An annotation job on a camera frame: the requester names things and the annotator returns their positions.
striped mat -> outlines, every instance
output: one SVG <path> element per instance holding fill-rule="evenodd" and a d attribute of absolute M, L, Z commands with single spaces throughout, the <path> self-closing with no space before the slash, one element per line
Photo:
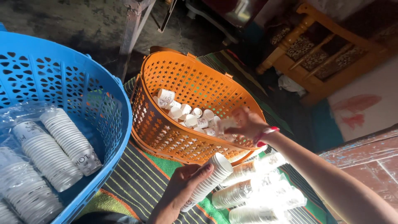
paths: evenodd
<path fill-rule="evenodd" d="M 270 125 L 278 126 L 289 138 L 295 137 L 289 126 L 275 112 L 266 92 L 252 77 L 247 69 L 232 52 L 220 51 L 211 53 L 197 60 L 221 72 L 228 73 L 256 99 L 263 109 L 264 116 Z M 125 91 L 130 96 L 135 79 L 125 84 Z M 92 211 L 114 211 L 133 216 L 143 222 L 148 219 L 153 207 L 160 200 L 170 176 L 177 167 L 184 164 L 164 160 L 146 154 L 131 138 L 114 172 L 93 197 L 79 216 Z M 327 222 L 327 209 L 305 179 L 291 166 L 280 167 L 291 185 L 300 189 L 307 197 L 305 207 L 289 210 L 291 224 L 331 224 Z M 211 204 L 211 194 L 187 213 L 180 213 L 176 224 L 228 224 L 228 209 L 217 210 Z"/>

wrist band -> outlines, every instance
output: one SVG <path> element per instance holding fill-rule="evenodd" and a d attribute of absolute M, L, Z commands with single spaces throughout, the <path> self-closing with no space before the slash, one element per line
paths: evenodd
<path fill-rule="evenodd" d="M 262 141 L 260 141 L 260 140 L 261 140 L 261 138 L 262 138 L 264 135 L 267 135 L 267 134 L 269 134 L 269 133 L 271 133 L 271 132 L 279 132 L 279 128 L 278 128 L 278 127 L 275 127 L 275 126 L 265 128 L 262 132 L 260 132 L 259 134 L 257 134 L 257 135 L 253 138 L 253 145 L 256 146 L 256 147 L 265 146 L 266 143 L 264 143 L 264 142 L 262 142 Z"/>

wooden chair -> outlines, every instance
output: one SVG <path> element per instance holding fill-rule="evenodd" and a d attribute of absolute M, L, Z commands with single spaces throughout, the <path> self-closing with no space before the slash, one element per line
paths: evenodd
<path fill-rule="evenodd" d="M 302 104 L 306 106 L 314 105 L 321 99 L 330 96 L 336 90 L 351 83 L 355 78 L 370 71 L 398 51 L 398 41 L 395 34 L 393 38 L 391 36 L 385 38 L 385 35 L 381 34 L 382 36 L 364 39 L 337 25 L 308 3 L 300 5 L 297 13 L 306 15 L 299 25 L 283 37 L 276 45 L 276 49 L 256 68 L 256 72 L 261 75 L 265 70 L 274 66 L 307 90 L 308 94 L 301 99 Z M 303 56 L 293 60 L 287 55 L 289 48 L 314 22 L 320 23 L 331 33 L 320 44 L 313 45 Z M 314 68 L 306 69 L 304 67 L 306 61 L 308 62 L 309 58 L 320 53 L 322 46 L 335 36 L 345 39 L 347 44 L 338 49 L 336 53 L 324 57 L 321 63 Z M 351 61 L 346 67 L 336 70 L 326 79 L 317 76 L 322 71 L 330 72 L 334 69 L 333 65 L 339 58 L 344 58 L 345 54 L 359 49 L 361 50 L 359 57 L 355 61 Z"/>

orange plastic basket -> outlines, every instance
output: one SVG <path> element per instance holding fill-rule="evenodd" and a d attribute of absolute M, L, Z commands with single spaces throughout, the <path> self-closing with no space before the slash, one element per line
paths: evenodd
<path fill-rule="evenodd" d="M 131 134 L 146 152 L 188 164 L 203 164 L 216 152 L 227 159 L 246 154 L 234 163 L 238 164 L 258 149 L 245 137 L 231 143 L 172 120 L 152 98 L 161 88 L 174 91 L 175 101 L 192 108 L 210 109 L 221 119 L 231 116 L 231 112 L 240 106 L 249 107 L 264 119 L 256 101 L 232 80 L 232 76 L 211 69 L 189 53 L 185 56 L 169 51 L 156 52 L 146 57 L 142 64 L 133 105 Z"/>

hand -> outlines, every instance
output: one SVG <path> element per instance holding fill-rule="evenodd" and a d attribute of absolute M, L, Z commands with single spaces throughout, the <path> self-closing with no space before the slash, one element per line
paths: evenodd
<path fill-rule="evenodd" d="M 238 122 L 238 128 L 228 128 L 225 134 L 238 134 L 253 139 L 259 132 L 269 125 L 256 113 L 247 107 L 239 107 L 232 111 L 234 119 Z"/>
<path fill-rule="evenodd" d="M 149 216 L 147 224 L 169 224 L 174 222 L 181 207 L 191 197 L 193 190 L 213 172 L 213 164 L 201 167 L 191 164 L 177 168 L 163 193 L 159 203 Z"/>

